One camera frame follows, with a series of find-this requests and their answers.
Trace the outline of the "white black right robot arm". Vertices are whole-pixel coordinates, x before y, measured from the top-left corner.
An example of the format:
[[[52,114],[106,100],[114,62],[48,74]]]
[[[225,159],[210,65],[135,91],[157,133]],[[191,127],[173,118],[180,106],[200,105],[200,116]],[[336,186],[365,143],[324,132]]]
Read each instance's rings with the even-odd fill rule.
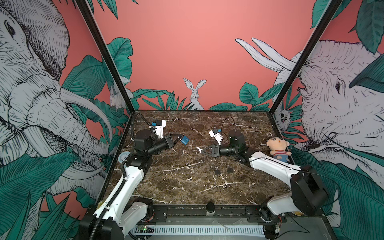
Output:
[[[289,163],[292,153],[288,151],[287,141],[279,137],[269,139],[267,146],[270,147],[270,154],[266,155],[247,146],[245,136],[240,131],[231,130],[226,145],[221,142],[221,131],[213,130],[209,134],[217,144],[202,149],[201,154],[213,158],[232,156],[241,164],[263,171],[290,188],[289,193],[271,196],[260,205],[259,213],[265,222],[289,212],[313,216],[328,200],[329,192],[313,167]]]

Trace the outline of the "blue padlock with keys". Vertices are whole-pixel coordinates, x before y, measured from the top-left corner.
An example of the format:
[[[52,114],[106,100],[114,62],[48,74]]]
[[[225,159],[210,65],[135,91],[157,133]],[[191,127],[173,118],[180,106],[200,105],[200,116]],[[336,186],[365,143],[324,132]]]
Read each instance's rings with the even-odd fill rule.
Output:
[[[178,139],[183,145],[188,145],[190,139],[187,136],[184,135],[178,135]]]

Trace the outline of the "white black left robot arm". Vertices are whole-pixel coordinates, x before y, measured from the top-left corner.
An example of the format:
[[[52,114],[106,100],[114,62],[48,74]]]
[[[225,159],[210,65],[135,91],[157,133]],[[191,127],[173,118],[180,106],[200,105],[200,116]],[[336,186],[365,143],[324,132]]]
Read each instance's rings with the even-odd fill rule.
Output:
[[[141,200],[126,208],[134,190],[152,165],[153,155],[173,148],[177,142],[184,145],[189,138],[183,134],[166,134],[155,128],[132,134],[133,150],[121,163],[122,176],[105,202],[80,224],[76,240],[123,240],[141,221],[151,220],[154,210],[151,200]]]

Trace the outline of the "small black padlock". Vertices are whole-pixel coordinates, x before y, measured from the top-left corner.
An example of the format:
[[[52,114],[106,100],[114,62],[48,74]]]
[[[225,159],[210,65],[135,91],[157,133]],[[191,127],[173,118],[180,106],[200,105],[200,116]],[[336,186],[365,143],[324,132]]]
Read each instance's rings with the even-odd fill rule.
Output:
[[[215,167],[214,174],[215,174],[215,176],[221,175],[221,171],[220,171],[220,169],[218,167]]]
[[[227,173],[228,174],[234,173],[234,169],[230,165],[227,165]]]

